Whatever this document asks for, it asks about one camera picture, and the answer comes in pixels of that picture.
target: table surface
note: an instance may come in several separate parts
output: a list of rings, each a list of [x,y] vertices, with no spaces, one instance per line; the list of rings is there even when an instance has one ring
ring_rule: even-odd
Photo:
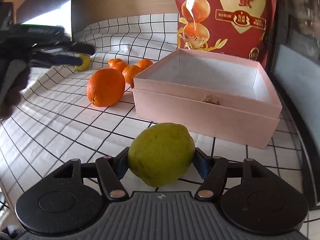
[[[7,201],[14,205],[23,192],[69,159],[79,158],[82,163],[88,163],[105,155],[116,156],[144,129],[155,125],[137,117],[129,85],[119,103],[99,108],[89,103],[86,84],[92,73],[107,66],[109,59],[121,58],[132,65],[142,58],[155,62],[174,51],[177,20],[177,14],[162,14],[91,25],[79,36],[79,41],[97,48],[97,53],[92,56],[92,68],[84,72],[70,66],[32,69],[29,87],[23,92],[23,102],[0,126],[0,178],[8,195]],[[162,29],[155,31],[156,25],[152,23],[161,23]],[[285,110],[265,149],[194,132],[190,134],[196,147],[207,155],[239,162],[254,158],[302,191],[301,143]],[[202,181],[191,165],[182,178],[161,188],[147,186],[130,170],[122,184],[129,194],[134,190],[189,190],[194,194]],[[85,179],[84,183],[99,191],[95,179]],[[228,179],[226,190],[239,183],[240,178]],[[311,240],[320,238],[320,220],[317,219],[320,219],[320,211],[309,212],[306,220],[311,221],[301,228]]]

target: black grid line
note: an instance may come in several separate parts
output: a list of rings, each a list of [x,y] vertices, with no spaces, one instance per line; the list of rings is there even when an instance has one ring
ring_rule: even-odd
[[[20,129],[22,129],[31,139],[32,139],[32,141],[34,141],[35,143],[37,143],[43,150],[46,150],[50,155],[52,155],[53,157],[55,157],[55,158],[58,158],[57,156],[55,156],[52,152],[50,152],[48,149],[46,149],[46,147],[57,137],[57,135],[55,135],[47,144],[46,144],[46,146],[43,146],[43,145],[41,145],[41,143],[39,143],[35,138],[33,138],[32,136],[30,136],[16,121],[15,121],[15,123],[20,127]],[[24,157],[24,155],[22,155],[24,158],[25,158],[25,160],[28,162],[28,164],[29,164],[29,166],[31,166],[31,168],[33,169],[33,170],[35,170],[36,171],[36,169],[32,166],[32,163],[36,160],[36,158],[41,154],[41,152],[42,151],[40,151],[34,158],[33,158],[33,160],[31,161],[31,162],[28,162],[28,160]],[[24,170],[23,170],[23,172],[21,173],[21,175],[17,178],[18,180],[23,176],[23,174],[26,172],[26,170],[28,169],[29,167],[26,167]],[[40,178],[42,179],[43,177],[41,176],[41,174],[39,173],[39,172],[37,172],[36,171],[36,173],[40,176]],[[12,187],[9,189],[9,191],[8,191],[8,194],[11,192],[11,190],[12,190],[12,188],[15,186],[15,183],[12,185]]]
[[[197,185],[201,185],[201,184],[202,184],[202,182],[192,181],[192,180],[188,180],[188,179],[182,179],[182,178],[180,178],[180,179],[178,179],[178,180],[184,181],[184,182],[188,182],[188,183],[191,183],[191,184],[197,184]]]
[[[144,53],[143,53],[143,58],[145,57],[146,55],[146,51],[147,51],[147,47],[148,47],[148,44],[149,42],[151,41],[151,38],[152,38],[152,35],[153,35],[153,32],[152,32],[152,25],[151,25],[151,14],[150,14],[150,28],[151,28],[151,36],[150,36],[150,39],[148,40],[147,44],[146,44],[146,47],[144,49]]]
[[[284,121],[285,121],[288,129],[290,130],[290,127],[289,127],[289,125],[288,125],[288,120],[284,119]],[[298,153],[298,151],[297,151],[298,148],[297,148],[296,142],[295,142],[294,137],[293,137],[294,134],[295,134],[295,135],[298,135],[298,133],[291,133],[291,132],[290,132],[290,136],[291,136],[293,145],[294,145],[294,147],[295,147],[295,149],[296,149],[296,154],[297,154],[297,158],[298,158],[298,161],[299,161],[299,166],[300,166],[300,168],[302,168],[302,160],[300,159],[299,153]]]
[[[114,37],[122,37],[123,34],[125,34],[125,37],[130,37],[130,36],[126,36],[128,34],[137,34],[137,37],[138,39],[142,39],[142,40],[149,40],[149,39],[146,39],[146,38],[141,38],[141,37],[138,37],[140,33],[131,33],[131,32],[128,32],[127,34],[126,33],[114,33],[112,34]],[[177,43],[171,43],[171,42],[167,42],[167,41],[164,41],[164,43],[167,43],[167,44],[171,44],[171,45],[177,45]]]
[[[32,140],[30,141],[30,143],[32,142],[32,141],[34,141],[34,142],[36,142],[40,147],[42,147],[43,149],[45,149],[45,147],[44,146],[42,146],[37,140],[35,140],[32,136],[30,136],[30,134],[28,133],[28,131],[26,131],[26,130],[24,130],[22,127],[21,127],[21,125],[19,125],[14,119],[13,119],[13,121],[18,125],[18,127],[21,129],[21,130],[23,130],[24,132],[25,132],[25,134],[26,135],[28,135]],[[25,145],[25,147],[21,150],[21,152],[23,152],[28,146],[29,146],[29,144],[30,143],[28,143],[27,145]],[[12,163],[15,161],[15,160],[17,160],[18,158],[19,158],[19,156],[20,155],[17,155],[13,160],[12,160]]]
[[[278,164],[278,157],[277,157],[277,153],[276,153],[276,148],[275,148],[275,143],[273,141],[273,138],[271,137],[271,141],[272,141],[272,144],[273,144],[273,151],[275,152],[275,157],[276,157],[276,164],[277,164],[277,170],[278,170],[278,175],[279,177],[281,178],[281,175],[280,175],[280,170],[279,170],[279,164]]]
[[[213,157],[215,143],[216,143],[216,138],[214,137],[212,142],[211,157]]]
[[[132,44],[123,44],[123,43],[121,43],[121,46],[122,46],[122,45],[132,46],[132,47],[139,47],[139,48],[146,48],[145,46],[136,45],[136,44],[132,45]],[[102,47],[96,47],[96,49],[103,49],[103,48],[114,47],[114,46],[118,46],[118,45],[107,45],[107,46],[102,46]],[[148,47],[148,48],[150,48],[150,49],[157,49],[157,50],[160,50],[160,51],[162,50],[162,51],[172,52],[171,50],[162,49],[162,46],[161,46],[160,49],[158,49],[158,48],[153,48],[153,47]]]
[[[103,114],[103,112],[101,112],[91,123],[90,123],[90,125],[87,127],[87,128],[85,128],[79,135],[78,135],[78,137],[75,139],[75,141],[62,153],[62,155],[60,156],[60,158],[70,149],[70,147],[76,142],[76,140],[78,140],[79,138],[80,138],[80,136],[101,116]]]
[[[118,32],[119,32],[120,26],[119,26],[118,18],[117,18],[117,23],[118,23]],[[122,45],[122,44],[121,44],[121,41],[122,41],[123,38],[124,38],[124,36],[122,36],[121,39],[120,39],[120,42],[119,42],[119,51],[116,53],[115,58],[117,57],[117,54],[121,51],[121,45]]]
[[[135,38],[134,38],[134,40],[133,40],[133,42],[132,42],[132,46],[131,46],[131,48],[130,48],[130,51],[129,51],[129,55],[131,54],[131,50],[132,50],[132,48],[133,48],[133,44],[134,44],[134,42],[136,41],[136,39],[137,39],[137,37],[138,37],[139,35],[137,35]]]
[[[28,102],[29,104],[32,104],[33,106],[39,107],[40,109],[46,110],[46,111],[48,111],[48,112],[50,112],[50,113],[53,113],[53,114],[59,115],[59,116],[61,116],[61,117],[67,118],[67,119],[70,119],[71,121],[74,121],[74,122],[78,122],[78,123],[81,123],[81,124],[84,124],[84,125],[88,125],[88,124],[87,124],[87,123],[85,123],[85,122],[81,122],[81,121],[79,121],[79,120],[74,120],[73,118],[70,118],[70,117],[64,116],[64,115],[63,115],[63,114],[61,114],[61,113],[57,113],[57,112],[54,112],[54,111],[52,111],[52,110],[46,109],[46,108],[44,108],[44,107],[37,106],[36,104],[34,104],[34,103],[32,103],[32,102],[28,101],[28,100],[27,100],[27,99],[25,99],[25,98],[24,98],[24,100],[25,100],[26,102]],[[78,106],[78,107],[82,107],[82,108],[84,108],[84,110],[85,110],[85,109],[89,109],[89,110],[92,110],[92,111],[97,111],[97,112],[101,112],[101,113],[106,113],[106,114],[111,114],[111,115],[115,115],[115,116],[124,117],[123,115],[120,115],[120,114],[115,114],[115,113],[109,113],[109,112],[106,112],[106,110],[107,110],[108,108],[107,108],[107,109],[105,109],[104,111],[102,111],[102,110],[98,110],[98,109],[92,109],[92,108],[89,108],[89,107],[90,107],[90,103],[88,103],[88,106],[86,106],[86,107],[76,105],[76,103],[77,103],[77,101],[76,101],[74,104],[72,104],[72,105],[74,105],[74,106]],[[146,121],[146,120],[142,120],[142,119],[138,119],[138,118],[134,118],[134,117],[130,117],[130,116],[126,116],[126,118],[133,119],[133,120],[137,120],[137,121],[141,121],[141,122],[147,122],[147,123],[150,123],[150,121]],[[103,129],[103,128],[100,128],[100,127],[97,127],[97,126],[94,126],[94,125],[90,125],[90,126],[91,126],[91,127],[94,127],[94,128],[97,128],[97,129],[100,129],[100,130],[103,130],[103,131],[106,131],[106,132],[110,132],[110,133],[111,133],[111,131],[109,131],[109,130],[106,130],[106,129]],[[121,135],[121,136],[124,136],[124,137],[130,138],[130,139],[134,139],[134,138],[129,137],[129,136],[126,136],[126,135]]]
[[[77,139],[73,140],[73,139],[71,139],[71,138],[69,138],[69,137],[61,134],[60,132],[55,131],[54,129],[52,129],[51,127],[48,126],[49,124],[44,124],[44,123],[36,120],[35,118],[33,118],[32,116],[30,116],[29,114],[27,114],[27,113],[25,113],[24,111],[22,111],[19,107],[18,107],[18,109],[19,109],[22,113],[28,115],[30,118],[32,118],[32,119],[34,119],[35,121],[37,121],[37,122],[41,123],[42,125],[44,125],[46,128],[48,128],[48,129],[54,131],[55,133],[57,133],[45,146],[43,146],[43,145],[41,145],[37,140],[35,140],[32,136],[30,136],[29,133],[28,133],[27,131],[25,131],[25,130],[13,119],[13,121],[16,122],[16,124],[20,127],[20,129],[22,129],[34,142],[36,142],[40,147],[42,147],[44,150],[46,150],[46,151],[47,151],[49,154],[51,154],[53,157],[57,158],[57,161],[60,160],[61,162],[64,163],[64,161],[60,159],[61,156],[60,156],[60,157],[55,156],[55,155],[54,155],[53,153],[51,153],[48,149],[46,149],[46,147],[47,147],[58,135],[64,136],[65,138],[68,138],[69,140],[73,141],[73,143],[75,143]],[[76,143],[78,143],[78,144],[80,144],[80,145],[82,145],[82,146],[84,146],[84,147],[87,147],[87,148],[89,148],[89,149],[91,149],[91,150],[94,151],[93,148],[88,147],[87,145],[84,145],[84,144],[82,144],[82,143],[80,143],[80,142],[76,142]],[[31,161],[31,164],[33,163],[33,161],[34,161],[40,154],[41,154],[41,152],[39,152],[39,153],[36,155],[36,157],[33,158],[33,160]],[[22,172],[22,174],[19,176],[18,179],[20,179],[20,178],[22,177],[23,173],[27,170],[27,168]]]
[[[307,223],[307,238],[309,239],[309,223]]]
[[[20,153],[20,155],[25,159],[25,161],[29,164],[29,166],[31,166],[31,168],[40,176],[40,178],[42,178],[42,176],[40,175],[40,173],[31,165],[31,163],[27,160],[27,158],[22,154],[22,152],[19,150],[19,148],[17,147],[17,145],[15,144],[15,142],[12,140],[11,136],[9,135],[9,133],[7,132],[6,128],[3,126],[2,127],[4,129],[4,131],[7,133],[7,135],[9,136],[10,141],[13,143],[13,145],[16,147],[16,149],[18,150],[18,152]]]
[[[29,114],[25,113],[24,111],[22,111],[22,112],[23,112],[24,114],[28,115],[30,118],[36,120],[34,117],[30,116]],[[50,130],[52,130],[52,131],[54,131],[54,132],[57,133],[57,135],[55,135],[54,138],[53,138],[47,145],[49,145],[49,144],[56,138],[56,136],[61,135],[61,136],[65,137],[65,138],[73,141],[74,143],[76,142],[76,143],[80,144],[81,146],[87,147],[87,148],[90,149],[90,150],[94,150],[93,148],[91,148],[91,147],[89,147],[89,146],[87,146],[87,145],[85,145],[85,144],[82,144],[82,143],[80,143],[80,142],[77,142],[76,139],[72,139],[72,138],[70,138],[70,137],[62,134],[61,131],[67,126],[67,124],[66,124],[66,125],[60,130],[60,132],[59,132],[59,131],[56,131],[56,130],[54,130],[53,128],[51,128],[51,127],[49,126],[49,124],[44,124],[44,123],[42,123],[42,122],[40,122],[40,121],[38,121],[38,122],[41,123],[42,125],[44,125],[46,128],[48,128],[48,129],[50,129]]]
[[[290,134],[296,134],[297,135],[297,133],[293,133],[293,132],[290,132],[290,131],[283,131],[283,130],[279,130],[279,129],[276,129],[276,131],[277,132],[284,132],[284,133],[290,133]]]
[[[314,221],[318,221],[320,220],[320,218],[315,218],[315,219],[311,219],[311,220],[306,220],[303,223],[310,223],[310,222],[314,222]]]
[[[14,177],[14,179],[15,179],[15,181],[16,181],[15,183],[17,183],[17,184],[19,185],[19,187],[21,188],[22,192],[24,193],[23,188],[21,187],[20,183],[18,182],[16,176],[13,174],[13,172],[12,172],[12,170],[11,170],[11,168],[10,168],[10,165],[8,164],[6,158],[4,157],[4,154],[3,154],[2,150],[1,150],[1,147],[0,147],[0,152],[1,152],[1,154],[2,154],[2,157],[3,157],[4,161],[5,161],[5,163],[6,163],[7,166],[8,166],[9,171],[11,172],[12,176]]]
[[[97,151],[101,148],[101,146],[104,144],[104,142],[110,137],[110,135],[115,131],[115,129],[117,129],[117,127],[122,123],[122,121],[126,118],[126,116],[132,111],[132,109],[134,109],[134,106],[130,109],[130,111],[122,118],[122,120],[116,125],[116,127],[114,127],[114,129],[112,130],[112,132],[102,141],[102,143],[100,144],[100,146],[96,149],[96,151],[92,154],[92,156],[89,158],[91,159],[96,153]]]
[[[301,150],[299,150],[299,149],[282,147],[282,146],[275,146],[275,145],[272,145],[272,144],[268,144],[267,146],[272,146],[272,147],[274,147],[274,148],[281,148],[281,149],[286,149],[286,150],[301,151]]]
[[[163,29],[165,30],[164,14],[163,14]],[[160,53],[159,53],[158,61],[160,60],[160,54],[161,54],[161,50],[162,50],[162,47],[163,47],[164,44],[165,44],[165,32],[164,32],[164,40],[163,40],[163,43],[162,43],[161,48],[160,48]]]
[[[150,15],[150,23],[163,23],[164,21],[161,21],[161,22],[152,22],[151,21],[151,15]],[[178,21],[165,21],[166,23],[176,23],[176,22],[178,22]],[[144,22],[144,23],[127,23],[127,24],[119,24],[119,25],[113,25],[113,26],[108,26],[108,27],[102,27],[102,28],[96,28],[96,29],[91,29],[91,27],[90,27],[90,30],[91,30],[91,33],[92,33],[92,31],[95,31],[95,30],[98,30],[99,29],[99,32],[100,32],[100,30],[101,29],[105,29],[105,28],[109,28],[109,27],[117,27],[117,26],[127,26],[127,25],[137,25],[137,24],[145,24],[145,23],[149,23],[149,22]]]

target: small lemon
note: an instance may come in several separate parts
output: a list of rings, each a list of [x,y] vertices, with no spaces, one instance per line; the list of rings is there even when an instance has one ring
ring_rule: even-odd
[[[82,59],[82,65],[81,66],[75,66],[76,70],[78,70],[78,71],[87,70],[90,67],[90,64],[91,64],[91,58],[88,55],[85,55],[85,54],[77,55],[77,57]]]

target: metal screw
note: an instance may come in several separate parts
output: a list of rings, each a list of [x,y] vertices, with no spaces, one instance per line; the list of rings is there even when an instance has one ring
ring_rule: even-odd
[[[213,192],[211,190],[200,190],[198,192],[198,196],[199,197],[202,197],[202,198],[209,198],[209,197],[212,197],[213,196]]]
[[[123,190],[116,189],[110,192],[110,196],[112,198],[122,198],[125,196],[125,192]]]

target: mandarin orange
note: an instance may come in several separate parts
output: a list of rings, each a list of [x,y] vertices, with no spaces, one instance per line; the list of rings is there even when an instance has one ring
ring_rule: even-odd
[[[134,88],[134,77],[135,77],[136,75],[138,75],[138,74],[133,75],[133,77],[132,77],[132,79],[131,79],[131,83],[130,83],[130,87],[131,87],[131,88]]]
[[[123,61],[119,61],[119,62],[117,62],[117,63],[115,63],[115,64],[111,64],[111,65],[110,65],[110,68],[117,69],[117,70],[119,70],[119,71],[122,73],[122,71],[123,71],[127,66],[128,66],[127,63],[125,63],[125,62],[123,62]]]
[[[131,84],[132,78],[141,72],[141,68],[136,65],[127,66],[123,71],[122,75],[127,84]]]
[[[121,62],[121,61],[122,61],[122,59],[120,59],[120,58],[111,59],[108,61],[108,66],[109,66],[109,68],[113,68],[114,64]]]
[[[150,67],[153,64],[153,62],[150,59],[142,59],[138,62],[137,66],[141,68],[141,70],[145,70],[146,68]]]

